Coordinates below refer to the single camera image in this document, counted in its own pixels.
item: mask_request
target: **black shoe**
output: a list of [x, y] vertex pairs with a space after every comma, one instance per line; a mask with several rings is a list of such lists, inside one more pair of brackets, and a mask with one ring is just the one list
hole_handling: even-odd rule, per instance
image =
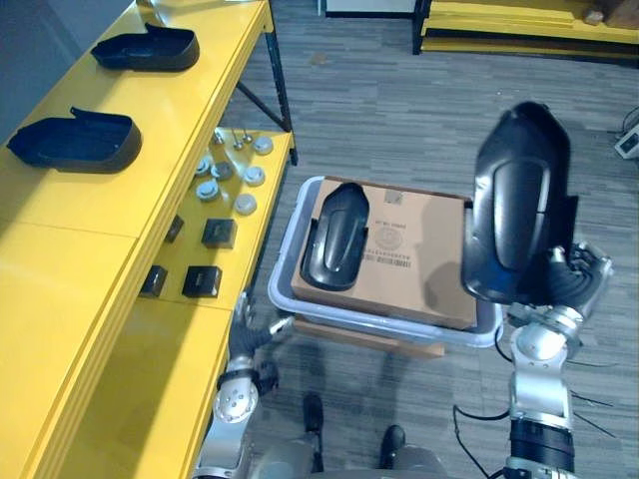
[[321, 398], [314, 392], [304, 396], [304, 428], [306, 432], [321, 433], [323, 427], [323, 407]]
[[383, 434], [379, 448], [379, 469], [392, 469], [395, 452], [406, 444], [406, 433], [396, 424], [388, 427]]

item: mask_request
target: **plastic tray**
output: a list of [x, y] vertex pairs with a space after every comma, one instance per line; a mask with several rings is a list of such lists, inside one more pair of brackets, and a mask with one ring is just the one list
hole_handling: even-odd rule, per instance
[[291, 280], [298, 257], [305, 245], [313, 205], [322, 180], [323, 177], [306, 180], [298, 193], [296, 208], [289, 220], [280, 246], [278, 261], [269, 279], [269, 299], [275, 306], [302, 314], [312, 322], [403, 341], [422, 344], [446, 342], [471, 347], [492, 346], [495, 331], [501, 326], [503, 320], [499, 304], [478, 301], [477, 326], [457, 330], [296, 299], [291, 289]]

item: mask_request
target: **gray carpet floor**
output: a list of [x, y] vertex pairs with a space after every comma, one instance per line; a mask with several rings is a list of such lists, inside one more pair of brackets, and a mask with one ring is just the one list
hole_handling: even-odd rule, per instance
[[[585, 326], [570, 365], [578, 393], [613, 408], [574, 401], [574, 409], [612, 432], [576, 420], [576, 468], [583, 478], [638, 475], [637, 245], [638, 170], [613, 151], [614, 131], [639, 103], [639, 73], [627, 66], [540, 57], [410, 55], [410, 24], [390, 19], [318, 17], [315, 2], [274, 2], [300, 165], [289, 168], [258, 271], [259, 321], [278, 314], [267, 282], [295, 198], [305, 179], [341, 175], [470, 195], [475, 154], [504, 110], [547, 104], [573, 146], [570, 192], [581, 197], [576, 236], [606, 250], [615, 275]], [[269, 58], [258, 46], [245, 83], [277, 107]], [[224, 126], [274, 127], [236, 93]], [[386, 426], [433, 450], [451, 476], [480, 477], [455, 442], [451, 406], [496, 414], [508, 406], [510, 364], [493, 348], [449, 346], [421, 360], [293, 334], [264, 356], [280, 367], [281, 387], [263, 400], [253, 424], [256, 452], [302, 431], [306, 391], [324, 402], [326, 469], [374, 466]], [[467, 446], [490, 472], [509, 453], [508, 421], [462, 419]]]

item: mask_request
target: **cardboard box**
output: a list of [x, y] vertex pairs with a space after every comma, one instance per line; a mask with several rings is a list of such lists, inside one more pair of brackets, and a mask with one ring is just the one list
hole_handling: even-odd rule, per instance
[[[313, 218], [324, 199], [351, 180], [326, 177]], [[368, 237], [355, 285], [346, 291], [311, 286], [300, 276], [301, 251], [292, 289], [296, 297], [466, 329], [476, 324], [475, 300], [461, 287], [463, 205], [467, 198], [356, 182], [368, 199]]]

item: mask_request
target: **barcode label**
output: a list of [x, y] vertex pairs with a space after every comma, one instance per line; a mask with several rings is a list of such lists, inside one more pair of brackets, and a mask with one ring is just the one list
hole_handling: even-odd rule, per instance
[[410, 267], [410, 261], [407, 259], [397, 259], [396, 257], [377, 256], [375, 254], [365, 254], [363, 256], [366, 261], [377, 261], [384, 264], [392, 264], [399, 267]]

